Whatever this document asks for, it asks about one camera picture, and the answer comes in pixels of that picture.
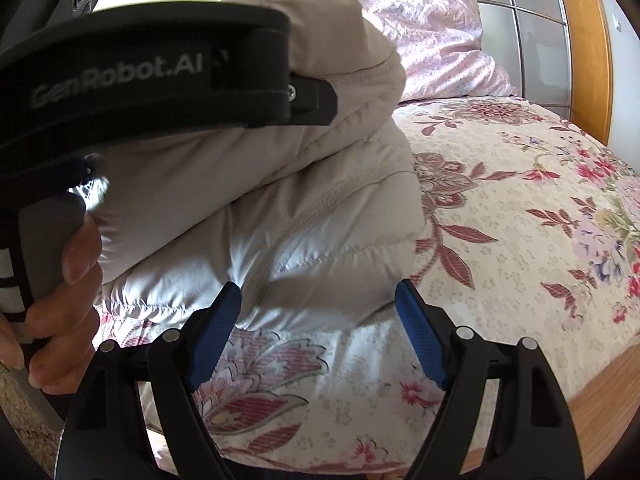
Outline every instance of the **floral pattern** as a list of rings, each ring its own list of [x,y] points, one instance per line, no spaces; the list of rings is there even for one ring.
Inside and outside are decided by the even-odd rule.
[[[415,102],[394,118],[420,185],[412,280],[427,303],[489,340],[535,338],[567,397],[640,342],[640,179],[628,165],[520,98]],[[167,328],[104,313],[97,341]],[[193,395],[224,456],[317,474],[407,468],[442,398],[392,308],[344,332],[236,330]],[[493,412],[483,404],[471,449],[486,445]]]
[[[544,119],[531,108],[508,100],[468,99],[440,107],[444,114],[455,119],[466,119],[484,124],[523,124],[540,123]]]

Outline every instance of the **folded jacket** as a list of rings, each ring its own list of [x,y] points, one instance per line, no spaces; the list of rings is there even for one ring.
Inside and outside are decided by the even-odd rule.
[[[289,17],[292,72],[331,83],[338,114],[329,126],[224,128],[98,153],[80,192],[102,234],[101,301],[115,316],[170,322],[231,280],[241,328],[355,326],[392,301],[423,228],[412,152],[390,118],[399,56],[357,0],[227,1]]]

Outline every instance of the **finger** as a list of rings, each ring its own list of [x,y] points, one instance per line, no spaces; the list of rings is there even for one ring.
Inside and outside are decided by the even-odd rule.
[[[40,298],[27,310],[26,333],[34,339],[73,332],[94,310],[95,295],[102,283],[102,269],[96,265],[75,285],[62,283],[52,294]]]
[[[21,370],[24,368],[24,355],[15,338],[11,325],[0,314],[0,361],[6,366]]]
[[[92,308],[77,330],[54,336],[38,350],[29,364],[29,382],[44,388],[59,381],[85,357],[100,327],[100,315]]]
[[[91,346],[87,349],[86,354],[78,366],[72,368],[61,379],[45,386],[42,391],[49,395],[66,395],[76,393],[78,386],[80,386],[80,382],[84,377],[84,373],[91,363],[91,359],[94,358],[94,354],[94,347]]]
[[[62,275],[69,285],[77,283],[91,269],[102,252],[100,231],[89,215],[62,251]]]

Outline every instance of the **pink flower print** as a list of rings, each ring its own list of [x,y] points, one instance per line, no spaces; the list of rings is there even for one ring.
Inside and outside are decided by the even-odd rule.
[[[602,171],[602,173],[607,176],[611,176],[612,174],[618,172],[618,167],[613,162],[602,157],[599,157],[598,160],[595,160],[594,164]]]
[[[113,316],[107,311],[103,311],[100,314],[100,325],[105,325],[113,320]]]
[[[425,388],[418,384],[417,382],[413,383],[400,383],[401,391],[400,391],[400,399],[402,402],[410,405],[416,406],[419,405],[425,409],[432,408],[440,403],[439,400],[427,400],[425,399]]]
[[[602,179],[604,178],[604,173],[602,173],[599,168],[591,168],[589,166],[587,166],[587,164],[585,164],[584,162],[581,164],[578,164],[578,166],[576,167],[576,170],[578,172],[578,175],[580,175],[583,178],[586,178],[589,182],[592,182],[593,184],[600,184],[602,182]]]
[[[619,301],[613,306],[613,322],[619,324],[626,319],[626,306]]]
[[[640,298],[640,278],[632,276],[626,284],[626,291],[632,298]]]
[[[363,466],[386,462],[388,452],[379,448],[370,438],[359,438],[348,452],[345,462],[349,469],[360,469]]]
[[[575,150],[575,153],[577,153],[577,155],[581,156],[582,158],[591,158],[591,152],[589,150],[585,150],[584,148],[577,148]]]
[[[522,175],[523,180],[531,180],[537,184],[547,184],[553,182],[555,178],[560,178],[560,175],[545,170],[529,170]]]

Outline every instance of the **pillow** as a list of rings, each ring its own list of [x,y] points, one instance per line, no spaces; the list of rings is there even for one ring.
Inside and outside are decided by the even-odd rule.
[[[480,50],[477,0],[359,0],[396,44],[407,73],[402,101],[515,95],[509,74]]]

